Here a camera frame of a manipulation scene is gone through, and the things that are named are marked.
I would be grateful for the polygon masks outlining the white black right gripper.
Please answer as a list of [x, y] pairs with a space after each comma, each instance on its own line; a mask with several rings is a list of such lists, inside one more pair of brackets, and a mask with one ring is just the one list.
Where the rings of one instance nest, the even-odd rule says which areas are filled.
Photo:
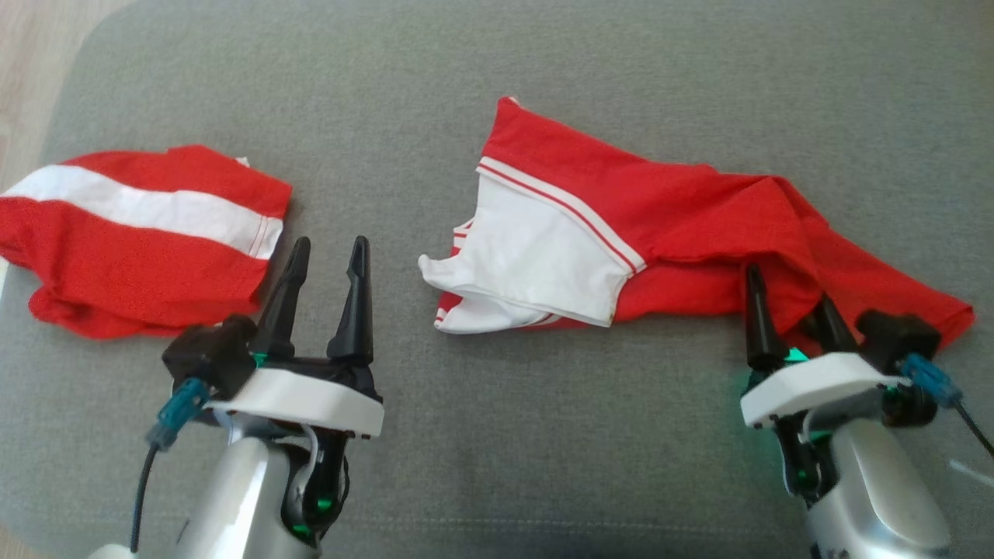
[[789, 495], [821, 498], [833, 484], [833, 467], [815, 443], [817, 429], [831, 434], [855, 418], [880, 418], [883, 397], [910, 381], [881, 374], [855, 353], [856, 337], [827, 293], [806, 316], [806, 335], [828, 354], [781, 368], [789, 349], [775, 329], [757, 264], [746, 268], [745, 284], [746, 361], [770, 374], [755, 372], [759, 382], [742, 394], [743, 424], [770, 429], [777, 438]]

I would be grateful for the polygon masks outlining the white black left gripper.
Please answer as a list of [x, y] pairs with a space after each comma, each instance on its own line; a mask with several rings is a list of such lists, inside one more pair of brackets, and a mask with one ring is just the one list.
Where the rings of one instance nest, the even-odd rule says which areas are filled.
[[[299, 293], [311, 241], [298, 238], [249, 343], [256, 360], [295, 357]], [[327, 357], [351, 366], [374, 360], [370, 242], [355, 238], [350, 289]], [[205, 544], [320, 544], [350, 488], [345, 449], [377, 438], [384, 406], [366, 367], [331, 380], [263, 367], [228, 401], [207, 404], [228, 442], [203, 492]]]

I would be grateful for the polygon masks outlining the large grey sofa seat cushion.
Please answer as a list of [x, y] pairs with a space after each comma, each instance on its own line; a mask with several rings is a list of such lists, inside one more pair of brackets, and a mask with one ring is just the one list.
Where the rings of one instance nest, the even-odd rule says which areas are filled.
[[188, 143], [294, 188], [322, 355], [370, 239], [383, 435], [331, 559], [809, 559], [739, 316], [449, 336], [422, 254], [473, 213], [495, 106], [657, 161], [780, 175], [972, 305], [938, 354], [994, 439], [994, 0], [139, 0], [85, 40], [43, 162]]

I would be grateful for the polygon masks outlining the red and white t-shirt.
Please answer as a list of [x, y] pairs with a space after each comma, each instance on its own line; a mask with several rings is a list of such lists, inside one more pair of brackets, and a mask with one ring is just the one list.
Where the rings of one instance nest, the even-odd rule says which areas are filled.
[[823, 296], [846, 325], [866, 309], [915, 314], [941, 346], [975, 319], [967, 302], [852, 243], [777, 175], [652, 161], [505, 96], [475, 169], [474, 215], [447, 258], [422, 255], [450, 334], [608, 327], [649, 314], [739, 314], [746, 266], [792, 336]]

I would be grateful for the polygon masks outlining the red shorts with white stripe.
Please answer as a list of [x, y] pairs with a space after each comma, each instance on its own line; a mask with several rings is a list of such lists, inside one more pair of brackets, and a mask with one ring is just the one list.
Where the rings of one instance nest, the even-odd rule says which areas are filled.
[[89, 339], [176, 335], [259, 309], [291, 195], [203, 145], [89, 153], [0, 193], [0, 258], [38, 276], [39, 321]]

